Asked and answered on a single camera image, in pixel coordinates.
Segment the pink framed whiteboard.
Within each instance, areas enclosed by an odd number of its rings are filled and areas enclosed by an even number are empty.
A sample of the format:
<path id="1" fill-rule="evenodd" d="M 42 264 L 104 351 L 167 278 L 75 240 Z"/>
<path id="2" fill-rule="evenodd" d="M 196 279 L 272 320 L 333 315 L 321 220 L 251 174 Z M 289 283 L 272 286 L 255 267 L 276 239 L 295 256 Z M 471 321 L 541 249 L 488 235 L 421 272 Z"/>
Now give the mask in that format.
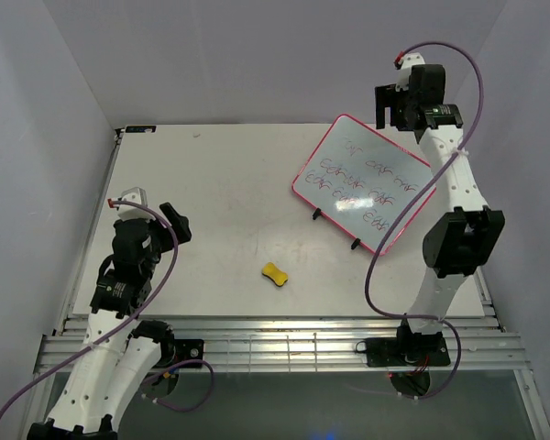
<path id="1" fill-rule="evenodd" d="M 351 115 L 340 115 L 291 184 L 321 215 L 375 252 L 431 180 L 429 164 Z"/>

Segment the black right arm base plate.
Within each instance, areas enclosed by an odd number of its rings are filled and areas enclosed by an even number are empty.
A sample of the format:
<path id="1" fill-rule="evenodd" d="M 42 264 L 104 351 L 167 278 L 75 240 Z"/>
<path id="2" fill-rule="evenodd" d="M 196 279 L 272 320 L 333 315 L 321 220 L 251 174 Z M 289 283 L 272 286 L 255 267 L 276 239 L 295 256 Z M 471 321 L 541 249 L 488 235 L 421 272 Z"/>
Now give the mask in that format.
<path id="1" fill-rule="evenodd" d="M 396 337 L 371 337 L 358 341 L 355 352 L 366 356 L 368 367 L 447 367 L 451 364 L 446 341 L 430 346 L 401 346 Z"/>

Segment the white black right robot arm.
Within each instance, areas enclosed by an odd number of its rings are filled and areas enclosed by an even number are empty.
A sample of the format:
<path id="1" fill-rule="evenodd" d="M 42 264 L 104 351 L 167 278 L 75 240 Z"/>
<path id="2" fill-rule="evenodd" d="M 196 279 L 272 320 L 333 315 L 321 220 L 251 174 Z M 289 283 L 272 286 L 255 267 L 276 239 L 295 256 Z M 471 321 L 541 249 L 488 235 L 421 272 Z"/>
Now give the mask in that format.
<path id="1" fill-rule="evenodd" d="M 376 88 L 376 124 L 409 131 L 435 179 L 444 208 L 423 238 L 426 266 L 420 290 L 393 338 L 366 342 L 371 367 L 447 366 L 446 313 L 464 282 L 483 266 L 505 225 L 504 214 L 482 196 L 462 146 L 462 116 L 445 104 L 446 70 L 413 58 L 401 62 L 398 80 Z"/>

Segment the yellow black whiteboard eraser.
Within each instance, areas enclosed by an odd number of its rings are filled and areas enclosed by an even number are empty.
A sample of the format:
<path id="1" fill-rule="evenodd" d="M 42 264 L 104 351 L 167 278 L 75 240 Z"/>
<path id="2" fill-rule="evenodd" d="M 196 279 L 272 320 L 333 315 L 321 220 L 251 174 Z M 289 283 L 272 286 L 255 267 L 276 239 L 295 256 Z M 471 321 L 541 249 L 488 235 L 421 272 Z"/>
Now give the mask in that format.
<path id="1" fill-rule="evenodd" d="M 282 287 L 289 279 L 286 272 L 279 269 L 274 263 L 267 263 L 261 270 L 261 274 L 272 281 L 277 287 Z"/>

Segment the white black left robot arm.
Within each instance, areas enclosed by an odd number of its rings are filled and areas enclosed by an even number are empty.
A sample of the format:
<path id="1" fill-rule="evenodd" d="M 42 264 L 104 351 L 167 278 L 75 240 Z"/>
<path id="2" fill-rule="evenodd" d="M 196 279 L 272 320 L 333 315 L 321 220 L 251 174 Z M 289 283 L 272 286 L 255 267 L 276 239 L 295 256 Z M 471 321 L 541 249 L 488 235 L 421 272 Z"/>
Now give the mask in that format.
<path id="1" fill-rule="evenodd" d="M 152 283 L 164 253 L 175 255 L 192 238 L 189 220 L 171 203 L 154 213 L 135 192 L 110 200 L 117 211 L 112 253 L 101 263 L 79 352 L 72 371 L 30 439 L 116 439 L 129 401 L 153 368 L 176 358 L 171 327 L 139 316 L 160 286 Z"/>

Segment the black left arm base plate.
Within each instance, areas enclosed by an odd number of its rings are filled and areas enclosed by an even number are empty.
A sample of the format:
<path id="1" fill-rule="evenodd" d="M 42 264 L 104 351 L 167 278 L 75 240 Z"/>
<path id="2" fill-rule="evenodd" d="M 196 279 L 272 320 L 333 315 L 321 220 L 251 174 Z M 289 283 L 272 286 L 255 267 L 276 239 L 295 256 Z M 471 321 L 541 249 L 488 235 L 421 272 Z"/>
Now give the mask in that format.
<path id="1" fill-rule="evenodd" d="M 172 339 L 166 347 L 161 349 L 160 368 L 167 368 L 173 364 L 204 358 L 204 341 L 202 339 Z"/>

